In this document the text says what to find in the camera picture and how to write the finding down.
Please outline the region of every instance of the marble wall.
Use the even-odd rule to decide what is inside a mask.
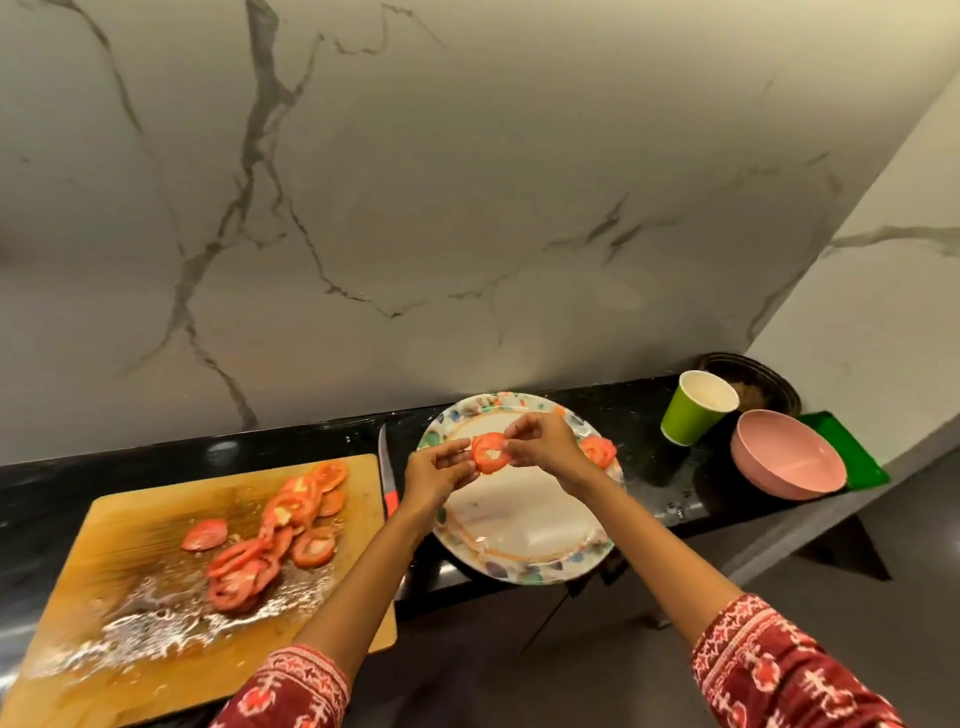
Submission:
[[[748,351],[881,463],[960,418],[958,130],[960,73]]]
[[[743,350],[952,0],[0,6],[0,462]]]

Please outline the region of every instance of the kitchen counter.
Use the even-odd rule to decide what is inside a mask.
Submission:
[[[543,394],[594,425],[618,447],[626,487],[682,537],[749,521],[794,503],[751,486],[730,458],[732,419],[694,448],[660,434],[675,376]],[[407,454],[446,405],[0,467],[0,692],[12,683],[90,503],[124,491],[376,453],[386,423],[396,485]],[[616,552],[611,555],[615,563]],[[611,565],[603,565],[610,576]],[[569,589],[576,595],[588,574]],[[396,599],[401,621],[510,588],[459,563],[432,536],[418,549]]]

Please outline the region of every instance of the red patterned sleeve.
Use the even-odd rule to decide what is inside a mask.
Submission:
[[[302,644],[271,652],[210,728],[340,728],[350,692],[344,673]]]
[[[726,728],[901,728],[893,706],[784,619],[743,595],[693,648],[693,676]]]

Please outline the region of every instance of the person's left hand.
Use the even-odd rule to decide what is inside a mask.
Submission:
[[[432,526],[437,509],[458,488],[472,483],[480,473],[471,459],[469,437],[450,440],[433,448],[411,452],[407,459],[403,501],[400,508]]]

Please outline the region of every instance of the white plate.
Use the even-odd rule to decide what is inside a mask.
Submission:
[[[535,395],[475,395],[447,408],[420,438],[418,449],[458,437],[503,432],[524,412],[560,407]],[[560,407],[578,439],[600,433]],[[614,460],[607,474],[623,482]],[[540,468],[507,467],[481,475],[454,493],[437,515],[434,533],[454,556],[495,579],[548,584],[582,576],[610,553],[613,543],[587,507],[567,495]]]

